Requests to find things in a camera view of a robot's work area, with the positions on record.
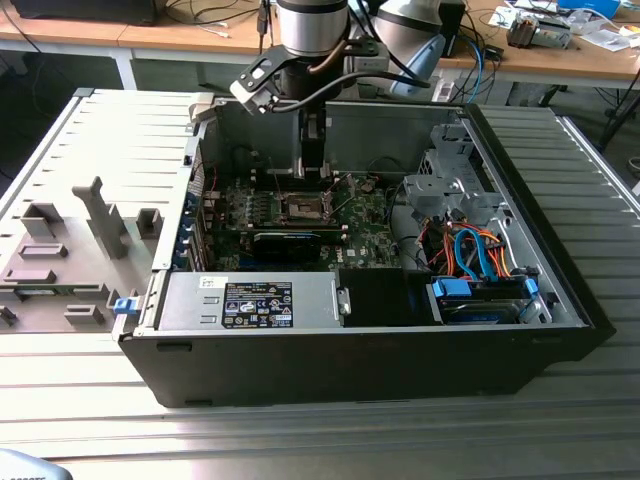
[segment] motherboard chip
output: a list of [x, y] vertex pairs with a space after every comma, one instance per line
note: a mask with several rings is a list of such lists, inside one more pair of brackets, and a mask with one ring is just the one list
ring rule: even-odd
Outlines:
[[287, 207], [291, 219], [322, 220], [325, 212], [325, 204], [318, 195], [289, 195]]

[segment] blue clip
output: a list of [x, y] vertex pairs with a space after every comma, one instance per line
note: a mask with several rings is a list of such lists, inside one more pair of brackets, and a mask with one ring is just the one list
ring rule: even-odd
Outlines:
[[527, 278], [524, 281], [524, 285], [527, 287], [527, 290], [529, 290], [529, 295], [531, 295], [532, 297], [535, 297], [538, 294], [538, 284], [533, 278]]
[[121, 297], [113, 305], [113, 312], [116, 315], [137, 315], [140, 313], [139, 301], [140, 297]]
[[433, 293], [440, 297], [470, 297], [469, 282], [460, 278], [439, 278], [433, 284]]

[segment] motherboard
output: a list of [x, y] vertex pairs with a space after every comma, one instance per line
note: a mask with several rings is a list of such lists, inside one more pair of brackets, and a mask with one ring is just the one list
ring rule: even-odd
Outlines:
[[274, 176], [235, 179], [205, 202], [213, 270], [398, 267], [383, 186], [377, 177], [351, 173], [304, 190]]

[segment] white table leg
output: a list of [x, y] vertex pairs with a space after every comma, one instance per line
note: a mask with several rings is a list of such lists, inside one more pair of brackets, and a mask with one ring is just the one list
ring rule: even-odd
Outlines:
[[122, 81], [122, 88], [125, 90], [137, 90], [136, 77], [133, 74], [133, 55], [128, 48], [118, 48], [111, 52], [111, 57], [116, 61], [118, 66], [118, 73], [120, 73], [120, 80]]

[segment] warning label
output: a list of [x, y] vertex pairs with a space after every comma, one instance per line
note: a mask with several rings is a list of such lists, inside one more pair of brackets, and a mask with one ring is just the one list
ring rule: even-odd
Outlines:
[[293, 327], [290, 282], [227, 283], [224, 292], [225, 328]]

